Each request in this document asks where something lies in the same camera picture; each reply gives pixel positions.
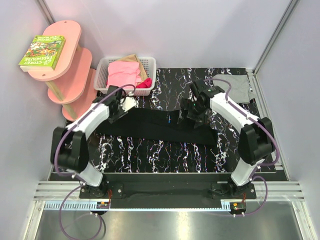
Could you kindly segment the black daisy print t-shirt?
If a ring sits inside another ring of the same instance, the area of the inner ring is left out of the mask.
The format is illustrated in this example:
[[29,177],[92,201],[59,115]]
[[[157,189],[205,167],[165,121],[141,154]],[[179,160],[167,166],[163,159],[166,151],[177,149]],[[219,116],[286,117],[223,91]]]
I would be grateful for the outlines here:
[[180,115],[180,110],[163,111],[132,108],[126,115],[110,123],[103,121],[95,130],[98,134],[147,140],[189,143],[216,147],[218,132],[207,124],[200,125]]

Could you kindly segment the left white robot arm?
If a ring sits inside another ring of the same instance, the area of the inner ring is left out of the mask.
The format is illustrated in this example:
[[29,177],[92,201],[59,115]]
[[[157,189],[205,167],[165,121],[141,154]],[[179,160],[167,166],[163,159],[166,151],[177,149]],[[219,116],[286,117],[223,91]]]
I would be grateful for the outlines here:
[[108,183],[89,158],[88,138],[105,121],[114,123],[125,114],[127,100],[125,87],[136,88],[132,84],[110,86],[107,94],[93,100],[89,109],[79,119],[65,127],[56,127],[51,142],[50,161],[60,177],[77,178],[83,186],[89,186],[90,192],[97,198],[108,193]]

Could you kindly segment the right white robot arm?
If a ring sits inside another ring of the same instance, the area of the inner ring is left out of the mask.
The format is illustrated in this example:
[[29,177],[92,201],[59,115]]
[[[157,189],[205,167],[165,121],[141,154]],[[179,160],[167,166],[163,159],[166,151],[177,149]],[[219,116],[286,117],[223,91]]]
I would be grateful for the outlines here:
[[208,110],[224,117],[239,133],[237,152],[240,156],[235,170],[227,183],[211,193],[220,197],[239,198],[254,180],[255,172],[267,166],[265,159],[280,152],[274,138],[273,124],[268,117],[259,118],[240,107],[229,97],[229,91],[213,85],[208,86],[203,80],[193,81],[190,85],[193,99],[184,99],[182,115],[201,126],[206,122]]

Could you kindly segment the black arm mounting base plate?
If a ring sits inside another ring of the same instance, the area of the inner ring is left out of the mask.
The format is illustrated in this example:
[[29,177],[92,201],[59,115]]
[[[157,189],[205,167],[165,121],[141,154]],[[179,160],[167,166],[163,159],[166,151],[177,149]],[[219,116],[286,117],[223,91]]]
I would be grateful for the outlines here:
[[113,209],[213,209],[221,200],[256,199],[252,183],[237,187],[229,173],[106,173],[99,187],[80,189],[81,199],[111,200]]

